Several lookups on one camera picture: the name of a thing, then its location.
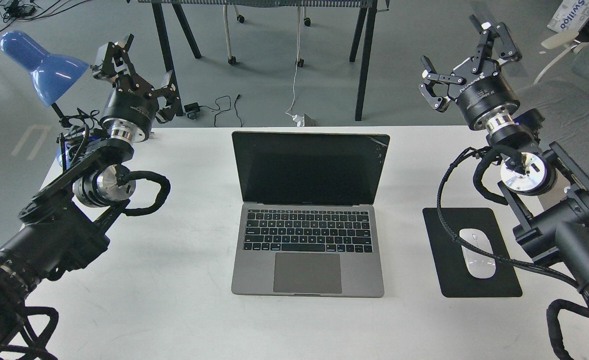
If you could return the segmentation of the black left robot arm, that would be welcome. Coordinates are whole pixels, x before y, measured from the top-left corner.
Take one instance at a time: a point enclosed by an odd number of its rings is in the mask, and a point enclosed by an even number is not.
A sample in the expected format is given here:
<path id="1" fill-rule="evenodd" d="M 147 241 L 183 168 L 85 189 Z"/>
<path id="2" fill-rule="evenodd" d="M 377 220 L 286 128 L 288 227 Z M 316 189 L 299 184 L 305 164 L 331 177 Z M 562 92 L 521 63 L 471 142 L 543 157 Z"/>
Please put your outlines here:
<path id="1" fill-rule="evenodd" d="M 130 34 L 98 50 L 92 74 L 109 82 L 112 92 L 97 119 L 96 112 L 65 116 L 56 105 L 87 63 L 49 53 L 20 30 L 0 39 L 2 51 L 29 72 L 41 102 L 68 130 L 57 140 L 61 175 L 21 210 L 24 227 L 0 247 L 0 353 L 16 353 L 21 360 L 54 359 L 46 346 L 59 313 L 27 306 L 27 296 L 43 280 L 86 268 L 107 250 L 107 231 L 120 215 L 152 214 L 171 191 L 163 175 L 124 165 L 133 157 L 133 144 L 149 138 L 153 121 L 169 122 L 181 107 L 173 71 L 159 88 L 136 73 L 128 55 L 132 41 Z M 80 124 L 71 123 L 73 118 Z"/>

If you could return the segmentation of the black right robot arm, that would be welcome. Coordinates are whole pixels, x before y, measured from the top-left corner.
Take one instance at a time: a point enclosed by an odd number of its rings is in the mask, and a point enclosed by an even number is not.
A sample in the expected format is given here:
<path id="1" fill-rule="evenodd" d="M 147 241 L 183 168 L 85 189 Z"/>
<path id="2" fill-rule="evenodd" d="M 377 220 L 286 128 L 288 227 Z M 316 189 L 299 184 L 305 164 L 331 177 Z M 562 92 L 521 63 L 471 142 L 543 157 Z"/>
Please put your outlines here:
<path id="1" fill-rule="evenodd" d="M 443 113 L 454 103 L 469 129 L 488 132 L 487 146 L 469 146 L 448 166 L 437 189 L 437 216 L 452 241 L 469 251 L 576 289 L 585 306 L 554 300 L 546 310 L 553 353 L 569 360 L 558 316 L 566 310 L 589 319 L 589 176 L 558 142 L 541 148 L 545 119 L 539 110 L 517 115 L 520 101 L 501 68 L 522 55 L 507 25 L 482 23 L 473 14 L 469 19 L 480 36 L 474 55 L 445 74 L 428 57 L 421 59 L 418 88 L 432 109 Z M 442 193 L 452 171 L 469 157 L 479 159 L 473 186 L 485 199 L 511 208 L 519 221 L 512 232 L 531 262 L 482 250 L 447 223 Z"/>

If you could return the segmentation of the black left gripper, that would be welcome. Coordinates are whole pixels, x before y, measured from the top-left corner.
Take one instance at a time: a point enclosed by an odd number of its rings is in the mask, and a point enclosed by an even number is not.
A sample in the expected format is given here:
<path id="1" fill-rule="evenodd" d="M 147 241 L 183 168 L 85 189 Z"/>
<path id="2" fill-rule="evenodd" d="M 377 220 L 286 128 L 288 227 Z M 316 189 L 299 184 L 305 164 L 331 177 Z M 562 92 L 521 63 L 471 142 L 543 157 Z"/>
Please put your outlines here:
<path id="1" fill-rule="evenodd" d="M 128 34 L 120 41 L 104 44 L 98 48 L 95 63 L 91 66 L 94 79 L 109 82 L 112 86 L 99 124 L 110 137 L 128 143 L 147 141 L 154 119 L 158 123 L 169 123 L 175 116 L 183 115 L 173 69 L 165 73 L 160 88 L 149 89 L 145 96 L 134 94 L 145 89 L 128 54 L 133 39 L 133 34 Z M 165 99 L 164 107 L 159 107 L 158 98 Z"/>

